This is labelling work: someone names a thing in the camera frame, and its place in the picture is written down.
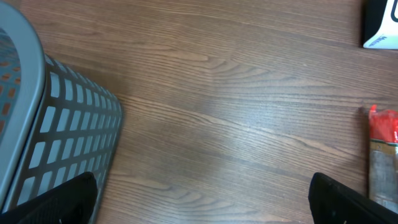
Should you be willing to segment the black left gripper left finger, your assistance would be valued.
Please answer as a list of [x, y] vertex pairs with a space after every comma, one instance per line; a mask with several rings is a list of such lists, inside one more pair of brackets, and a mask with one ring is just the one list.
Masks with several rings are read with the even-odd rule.
[[74, 224], [89, 222], [98, 188], [92, 172], [67, 182], [1, 214], [1, 224]]

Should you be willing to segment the orange spaghetti pasta pack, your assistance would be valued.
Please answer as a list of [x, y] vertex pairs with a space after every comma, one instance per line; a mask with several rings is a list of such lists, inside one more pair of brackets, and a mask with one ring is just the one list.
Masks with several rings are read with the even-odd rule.
[[397, 212], [397, 111], [369, 110], [369, 198]]

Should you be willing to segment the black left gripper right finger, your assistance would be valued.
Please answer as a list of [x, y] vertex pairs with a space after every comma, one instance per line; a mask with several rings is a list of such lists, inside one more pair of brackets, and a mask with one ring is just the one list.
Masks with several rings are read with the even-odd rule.
[[321, 173], [314, 173], [308, 201], [314, 224], [397, 224], [397, 214]]

